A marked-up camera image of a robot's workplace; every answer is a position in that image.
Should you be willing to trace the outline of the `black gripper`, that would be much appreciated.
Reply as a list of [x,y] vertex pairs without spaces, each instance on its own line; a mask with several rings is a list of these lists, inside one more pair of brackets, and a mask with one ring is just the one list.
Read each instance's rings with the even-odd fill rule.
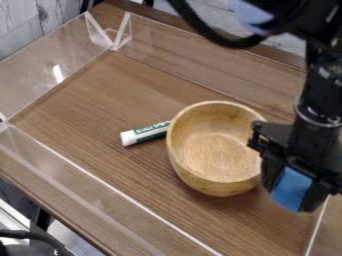
[[314,212],[330,194],[342,194],[342,102],[301,100],[293,124],[251,123],[247,145],[262,157],[262,185],[273,192],[286,166],[310,178],[300,182],[300,212]]

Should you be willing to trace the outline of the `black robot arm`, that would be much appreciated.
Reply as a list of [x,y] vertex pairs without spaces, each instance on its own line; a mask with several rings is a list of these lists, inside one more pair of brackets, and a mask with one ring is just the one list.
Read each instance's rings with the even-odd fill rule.
[[294,212],[313,212],[342,194],[342,0],[235,0],[249,35],[221,35],[187,0],[167,0],[197,33],[246,49],[276,37],[302,51],[306,77],[290,124],[255,121],[249,147],[262,158],[262,184]]

